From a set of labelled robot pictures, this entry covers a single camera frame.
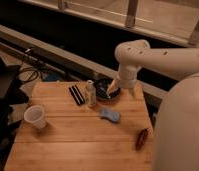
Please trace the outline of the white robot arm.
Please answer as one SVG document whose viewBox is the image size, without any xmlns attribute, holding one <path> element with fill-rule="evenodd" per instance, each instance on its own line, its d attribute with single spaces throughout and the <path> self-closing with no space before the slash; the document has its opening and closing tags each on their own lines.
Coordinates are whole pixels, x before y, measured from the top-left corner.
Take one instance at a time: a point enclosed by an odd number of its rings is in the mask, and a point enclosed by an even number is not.
<svg viewBox="0 0 199 171">
<path fill-rule="evenodd" d="M 142 68 L 176 79 L 154 128 L 152 171 L 199 171 L 199 48 L 152 48 L 146 40 L 115 48 L 119 68 L 108 88 L 134 91 Z"/>
</svg>

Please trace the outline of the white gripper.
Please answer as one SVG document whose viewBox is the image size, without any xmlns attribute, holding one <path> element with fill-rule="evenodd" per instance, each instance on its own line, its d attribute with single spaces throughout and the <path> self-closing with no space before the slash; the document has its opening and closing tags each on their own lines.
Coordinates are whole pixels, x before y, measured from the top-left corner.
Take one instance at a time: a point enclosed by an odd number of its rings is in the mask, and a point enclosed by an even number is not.
<svg viewBox="0 0 199 171">
<path fill-rule="evenodd" d="M 117 77 L 108 86 L 107 95 L 116 91 L 119 87 L 129 89 L 129 94 L 135 98 L 134 85 L 137 80 L 137 69 L 132 66 L 120 66 L 118 68 Z"/>
</svg>

